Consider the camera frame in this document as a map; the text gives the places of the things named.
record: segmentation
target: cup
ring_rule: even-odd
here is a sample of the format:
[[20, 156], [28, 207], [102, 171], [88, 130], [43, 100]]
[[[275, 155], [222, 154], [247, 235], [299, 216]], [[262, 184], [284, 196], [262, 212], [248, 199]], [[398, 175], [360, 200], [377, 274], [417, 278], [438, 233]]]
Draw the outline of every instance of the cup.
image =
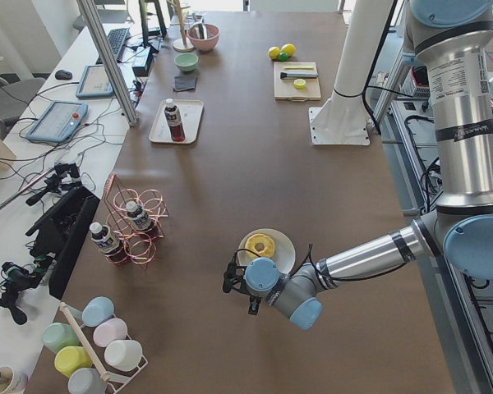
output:
[[42, 342], [55, 354], [66, 346], [77, 346], [80, 343], [73, 328], [64, 323], [49, 324], [42, 334]]
[[70, 394], [104, 394], [107, 386], [95, 368], [80, 368], [67, 381]]
[[88, 327], [97, 327], [113, 316], [115, 308], [108, 297], [95, 297], [82, 311], [82, 322]]
[[55, 369], [69, 378], [80, 368], [90, 368], [91, 358], [82, 346], [66, 346], [55, 357]]
[[136, 368], [141, 357], [142, 346], [132, 339], [117, 339], [111, 342], [104, 351], [106, 363], [126, 372]]
[[0, 394], [12, 394], [24, 390], [27, 375], [15, 371], [11, 367], [0, 367]]
[[111, 318], [101, 323], [93, 331], [93, 341], [95, 345], [106, 347], [117, 339], [126, 339], [128, 335], [128, 326], [121, 318]]

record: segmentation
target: bottle holder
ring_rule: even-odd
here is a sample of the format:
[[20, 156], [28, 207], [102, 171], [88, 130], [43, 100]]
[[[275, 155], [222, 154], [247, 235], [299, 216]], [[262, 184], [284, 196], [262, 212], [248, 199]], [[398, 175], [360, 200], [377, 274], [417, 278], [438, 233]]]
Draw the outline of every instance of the bottle holder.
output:
[[120, 373], [114, 373], [112, 371], [108, 371], [105, 367], [101, 359], [97, 356], [95, 353], [95, 350], [93, 349], [93, 346], [90, 344], [90, 341], [82, 331], [82, 328], [84, 328], [84, 325], [79, 325], [77, 322], [78, 320], [82, 320], [82, 311], [75, 309], [71, 307], [70, 305], [67, 305], [64, 302], [61, 302], [60, 305], [58, 306], [58, 309], [64, 314], [66, 317], [67, 322], [73, 329], [73, 332], [76, 334], [76, 336], [79, 338], [79, 341], [84, 347], [84, 350], [88, 354], [88, 356], [91, 358], [91, 361], [93, 362], [93, 366], [95, 369], [97, 369], [97, 372], [99, 372], [100, 377], [108, 384], [108, 388], [106, 389], [106, 392], [109, 394], [117, 394], [119, 393], [127, 384], [135, 377], [137, 376], [142, 369], [148, 365], [148, 360], [142, 356], [141, 361], [137, 365], [136, 369], [134, 372], [132, 372], [129, 375], [123, 375]]
[[[163, 195], [154, 189], [144, 190], [140, 193], [137, 190], [128, 189], [112, 173], [104, 186], [102, 200], [109, 211], [106, 224], [112, 228], [113, 232], [124, 243], [129, 259], [142, 268], [146, 268], [148, 263], [157, 259], [155, 257], [157, 252], [155, 242], [164, 237], [161, 219], [169, 216]], [[129, 201], [135, 201], [142, 205], [155, 222], [153, 231], [138, 231], [131, 225], [131, 220], [126, 215], [126, 203]], [[115, 262], [110, 259], [109, 255], [105, 257], [109, 262], [116, 265], [126, 261]]]

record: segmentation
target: warning label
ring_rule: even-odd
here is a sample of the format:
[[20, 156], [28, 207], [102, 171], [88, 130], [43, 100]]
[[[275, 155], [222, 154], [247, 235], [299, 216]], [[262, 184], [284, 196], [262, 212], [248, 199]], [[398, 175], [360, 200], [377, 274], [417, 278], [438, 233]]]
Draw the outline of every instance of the warning label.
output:
[[460, 96], [489, 94], [484, 53], [468, 53], [428, 71], [431, 97], [438, 103]]

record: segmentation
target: computer mouse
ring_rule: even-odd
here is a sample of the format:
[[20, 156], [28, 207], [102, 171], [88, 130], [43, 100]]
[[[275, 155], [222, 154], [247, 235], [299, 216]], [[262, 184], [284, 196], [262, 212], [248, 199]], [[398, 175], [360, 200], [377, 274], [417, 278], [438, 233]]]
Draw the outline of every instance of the computer mouse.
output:
[[67, 70], [58, 70], [57, 72], [55, 72], [55, 78], [57, 78], [58, 80], [70, 80], [71, 78], [73, 78], [73, 73]]

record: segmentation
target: white desk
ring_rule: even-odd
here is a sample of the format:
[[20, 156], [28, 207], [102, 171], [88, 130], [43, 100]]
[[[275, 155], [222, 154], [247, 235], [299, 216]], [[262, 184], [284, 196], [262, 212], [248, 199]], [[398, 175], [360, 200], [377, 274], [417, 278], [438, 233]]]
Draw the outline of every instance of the white desk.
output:
[[[107, 30], [113, 27], [116, 26], [107, 26]], [[73, 73], [71, 81], [78, 81], [81, 78], [84, 67], [94, 64], [97, 56], [90, 34], [87, 29], [84, 29], [58, 63], [55, 71], [59, 69], [69, 70]], [[121, 64], [120, 67], [128, 87], [132, 86], [134, 76], [131, 64]], [[53, 73], [40, 91], [65, 82], [70, 81], [56, 80]], [[64, 85], [51, 89], [43, 96], [49, 99], [78, 101], [75, 97], [76, 87], [77, 85]], [[102, 127], [89, 126], [79, 131], [69, 144], [72, 148], [69, 152], [66, 152], [66, 158], [75, 158], [79, 152], [99, 144], [99, 139], [103, 140], [105, 137], [108, 143], [88, 150], [80, 166], [81, 174], [87, 172], [90, 175], [96, 185], [93, 192], [101, 198], [104, 182], [113, 169], [113, 164], [120, 150], [120, 144], [124, 141], [124, 136], [129, 127], [126, 118], [122, 116], [122, 111], [116, 99], [88, 100], [87, 103], [89, 104], [89, 111], [85, 122], [93, 121], [102, 113], [115, 111], [99, 119], [99, 123], [104, 125], [104, 135]], [[27, 109], [22, 117], [39, 117], [48, 105], [49, 101], [47, 99], [37, 97], [30, 105], [30, 110]], [[5, 139], [6, 144], [15, 152], [18, 159], [35, 158], [50, 150], [47, 145], [32, 144], [19, 136], [20, 133], [24, 135], [29, 130], [29, 128], [25, 128], [29, 124], [30, 121], [20, 121]], [[80, 140], [80, 142], [75, 142], [84, 135], [91, 136]], [[42, 172], [44, 168], [46, 170], [49, 169], [54, 165], [55, 159], [59, 158], [62, 153], [63, 151], [50, 153], [44, 164], [42, 159], [39, 159], [23, 167], [21, 174], [25, 176], [32, 172]], [[18, 170], [24, 164], [25, 162], [16, 162], [13, 167]], [[0, 172], [0, 177], [11, 174], [12, 171]], [[83, 176], [82, 179], [84, 185], [92, 190], [91, 180], [87, 176]], [[21, 182], [22, 180], [18, 176], [0, 181], [0, 203], [17, 192]], [[40, 182], [37, 186], [41, 187], [43, 185], [44, 183]], [[21, 196], [0, 211], [0, 271], [2, 264], [6, 261], [12, 261], [20, 266], [33, 261], [25, 244], [32, 241], [37, 233], [32, 237], [27, 237], [25, 232], [42, 215], [42, 204], [38, 202], [32, 207], [28, 207], [25, 204], [27, 198], [28, 196]], [[46, 195], [43, 198], [46, 210], [52, 205], [52, 198], [50, 195]], [[8, 309], [0, 307], [0, 366], [9, 365], [14, 369], [31, 375], [42, 349], [41, 334], [53, 321], [58, 302], [58, 300], [49, 295], [47, 286], [39, 286], [37, 289], [22, 292], [17, 305], [28, 317], [28, 322], [22, 326], [18, 326], [13, 322]]]

